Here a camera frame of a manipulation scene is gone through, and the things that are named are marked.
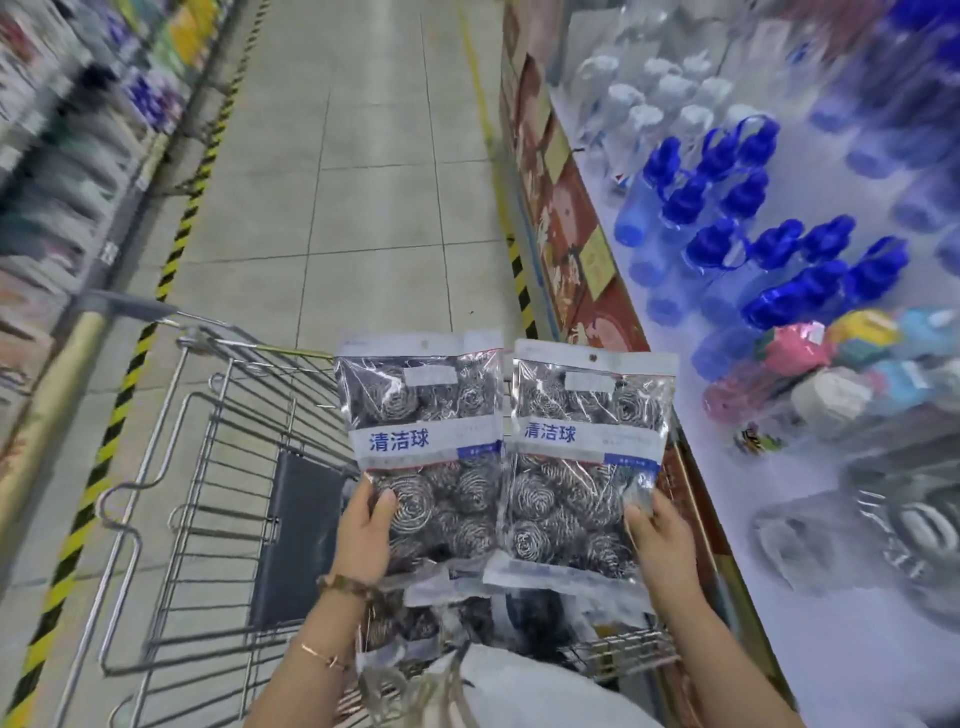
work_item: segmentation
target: bracelet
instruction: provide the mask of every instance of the bracelet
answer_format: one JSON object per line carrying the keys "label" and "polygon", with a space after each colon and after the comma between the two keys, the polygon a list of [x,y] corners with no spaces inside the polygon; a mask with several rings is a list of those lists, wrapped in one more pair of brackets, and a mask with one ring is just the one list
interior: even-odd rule
{"label": "bracelet", "polygon": [[316,657],[318,660],[324,663],[324,667],[327,669],[336,669],[340,670],[341,672],[346,672],[350,668],[350,665],[346,661],[341,661],[339,657],[327,657],[326,655],[322,655],[317,650],[306,646],[304,643],[298,644],[300,645],[301,650],[312,657]]}
{"label": "bracelet", "polygon": [[365,602],[380,601],[380,590],[362,581],[351,579],[349,576],[343,576],[338,573],[332,577],[322,577],[320,580],[320,594],[326,590],[332,589],[335,592],[343,592],[353,596],[359,596]]}

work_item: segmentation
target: steel wool scrubber package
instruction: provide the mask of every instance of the steel wool scrubber package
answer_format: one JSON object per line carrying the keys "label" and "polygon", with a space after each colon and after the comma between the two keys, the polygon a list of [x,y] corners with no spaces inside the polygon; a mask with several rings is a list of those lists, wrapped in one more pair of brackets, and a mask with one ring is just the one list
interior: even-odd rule
{"label": "steel wool scrubber package", "polygon": [[636,581],[626,500],[648,503],[670,426],[674,354],[519,340],[500,500],[505,553],[484,581],[595,595]]}
{"label": "steel wool scrubber package", "polygon": [[350,442],[397,497],[388,573],[495,548],[503,336],[396,333],[345,341],[336,376]]}

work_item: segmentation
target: woman's left hand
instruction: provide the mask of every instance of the woman's left hand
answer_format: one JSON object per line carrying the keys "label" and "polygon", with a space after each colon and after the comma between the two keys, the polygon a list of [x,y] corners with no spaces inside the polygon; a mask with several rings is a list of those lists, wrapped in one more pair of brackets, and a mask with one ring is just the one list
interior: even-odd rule
{"label": "woman's left hand", "polygon": [[396,495],[380,494],[370,512],[373,485],[364,473],[337,527],[337,552],[331,574],[341,574],[373,586],[387,573],[390,563],[390,523],[396,510]]}

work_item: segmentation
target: tiled floor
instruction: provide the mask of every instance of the tiled floor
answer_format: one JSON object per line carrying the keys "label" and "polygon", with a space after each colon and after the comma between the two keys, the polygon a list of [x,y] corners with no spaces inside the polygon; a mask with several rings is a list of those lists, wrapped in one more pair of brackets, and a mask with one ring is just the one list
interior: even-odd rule
{"label": "tiled floor", "polygon": [[[220,63],[223,78],[238,62],[253,23],[256,0],[246,2]],[[274,1],[171,302],[270,344],[311,350],[333,349],[345,329],[501,327],[508,341],[520,335],[456,2]],[[464,2],[483,92],[495,113],[502,2]],[[211,92],[204,106],[215,109],[216,102]],[[180,150],[170,177],[188,175],[201,151],[196,143]],[[119,288],[153,295],[183,207],[176,198],[149,205]],[[113,326],[60,456],[25,518],[23,546],[0,604],[5,704],[139,330],[130,321]],[[176,360],[173,336],[163,333],[132,402],[110,473],[114,482],[135,476]],[[188,367],[180,391],[203,389],[198,384],[215,368],[215,362]],[[192,426],[184,440],[196,446],[203,431]],[[137,506],[143,573],[134,580],[120,625],[121,658],[135,657],[144,637],[172,541],[166,518],[185,499],[192,467],[192,460],[176,456],[161,486]],[[110,511],[120,507],[114,503]],[[99,526],[90,536],[80,582],[44,670],[34,725],[47,725],[53,713],[111,543]],[[104,725],[141,679],[100,676],[95,654],[106,616],[97,625],[67,724]],[[204,613],[195,617],[199,623]],[[183,674],[192,674],[190,668]],[[193,693],[226,692],[239,681],[231,673]],[[168,699],[181,700],[173,693]],[[224,715],[221,705],[171,724],[207,725]]]}

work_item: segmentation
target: blue label stripe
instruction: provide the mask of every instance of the blue label stripe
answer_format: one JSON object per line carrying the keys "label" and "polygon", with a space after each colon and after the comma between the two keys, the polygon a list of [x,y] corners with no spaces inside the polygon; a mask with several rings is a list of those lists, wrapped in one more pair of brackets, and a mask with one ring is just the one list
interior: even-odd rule
{"label": "blue label stripe", "polygon": [[495,443],[485,443],[484,445],[471,445],[469,448],[457,448],[457,458],[476,457],[477,455],[486,455],[489,452],[500,452],[502,440]]}
{"label": "blue label stripe", "polygon": [[634,457],[633,455],[616,455],[607,452],[603,456],[606,465],[624,465],[628,468],[642,468],[645,471],[656,475],[660,472],[660,463],[650,460],[646,457]]}

